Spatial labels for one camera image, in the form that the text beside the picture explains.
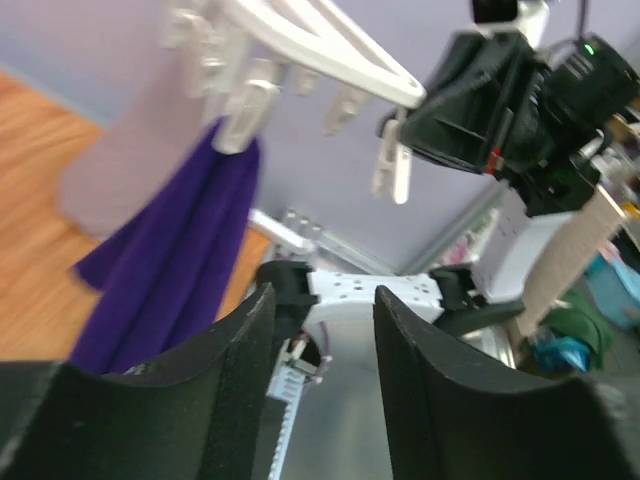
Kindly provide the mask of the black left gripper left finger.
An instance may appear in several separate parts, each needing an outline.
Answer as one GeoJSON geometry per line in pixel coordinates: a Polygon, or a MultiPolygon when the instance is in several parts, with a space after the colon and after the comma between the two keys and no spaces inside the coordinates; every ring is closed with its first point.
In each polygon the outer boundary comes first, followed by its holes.
{"type": "Polygon", "coordinates": [[[126,374],[1,366],[5,479],[248,479],[271,377],[270,286],[126,374]]]}

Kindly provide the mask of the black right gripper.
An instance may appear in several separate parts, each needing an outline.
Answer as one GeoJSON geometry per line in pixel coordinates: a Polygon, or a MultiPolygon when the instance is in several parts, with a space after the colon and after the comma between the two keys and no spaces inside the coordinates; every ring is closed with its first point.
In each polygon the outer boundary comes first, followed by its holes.
{"type": "Polygon", "coordinates": [[[583,146],[638,94],[639,76],[589,34],[555,67],[518,31],[454,34],[399,140],[436,165],[507,182],[530,217],[577,211],[600,173],[583,146]]]}

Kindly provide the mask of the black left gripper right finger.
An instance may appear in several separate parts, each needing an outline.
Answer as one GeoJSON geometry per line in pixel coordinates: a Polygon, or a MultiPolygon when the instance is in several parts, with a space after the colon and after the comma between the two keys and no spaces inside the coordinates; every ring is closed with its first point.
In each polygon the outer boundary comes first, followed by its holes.
{"type": "Polygon", "coordinates": [[[506,366],[375,292],[396,479],[635,479],[639,380],[553,381],[506,366]]]}

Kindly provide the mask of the purple cloth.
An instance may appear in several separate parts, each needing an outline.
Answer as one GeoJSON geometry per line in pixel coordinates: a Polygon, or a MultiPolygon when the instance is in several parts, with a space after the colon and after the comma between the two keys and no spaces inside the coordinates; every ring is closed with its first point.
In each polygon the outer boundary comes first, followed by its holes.
{"type": "Polygon", "coordinates": [[[123,373],[210,326],[242,246],[261,146],[214,150],[216,127],[161,191],[75,271],[101,297],[69,360],[123,373]]]}

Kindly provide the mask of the white clip sock hanger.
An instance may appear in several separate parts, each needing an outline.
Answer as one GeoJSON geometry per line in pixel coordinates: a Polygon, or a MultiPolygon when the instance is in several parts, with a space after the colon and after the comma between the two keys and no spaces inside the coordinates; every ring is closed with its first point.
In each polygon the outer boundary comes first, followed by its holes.
{"type": "Polygon", "coordinates": [[[163,9],[161,43],[184,53],[188,95],[227,100],[212,140],[216,151],[233,155],[248,147],[268,121],[288,67],[296,65],[300,95],[320,76],[343,85],[324,121],[327,135],[357,116],[370,97],[396,105],[383,126],[372,192],[407,202],[411,150],[400,141],[400,128],[425,89],[334,2],[166,1],[163,9]]]}

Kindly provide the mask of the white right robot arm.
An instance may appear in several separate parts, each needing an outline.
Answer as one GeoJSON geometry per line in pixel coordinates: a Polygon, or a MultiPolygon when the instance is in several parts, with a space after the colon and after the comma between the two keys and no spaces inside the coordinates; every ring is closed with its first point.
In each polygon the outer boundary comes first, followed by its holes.
{"type": "Polygon", "coordinates": [[[501,186],[496,221],[471,261],[418,275],[316,270],[281,258],[256,272],[276,298],[276,350],[326,364],[331,331],[399,297],[453,336],[513,324],[534,335],[543,317],[625,215],[594,160],[614,139],[616,113],[639,77],[607,41],[582,34],[563,60],[515,32],[457,34],[414,109],[381,126],[384,152],[410,149],[439,166],[488,174],[501,186]]]}

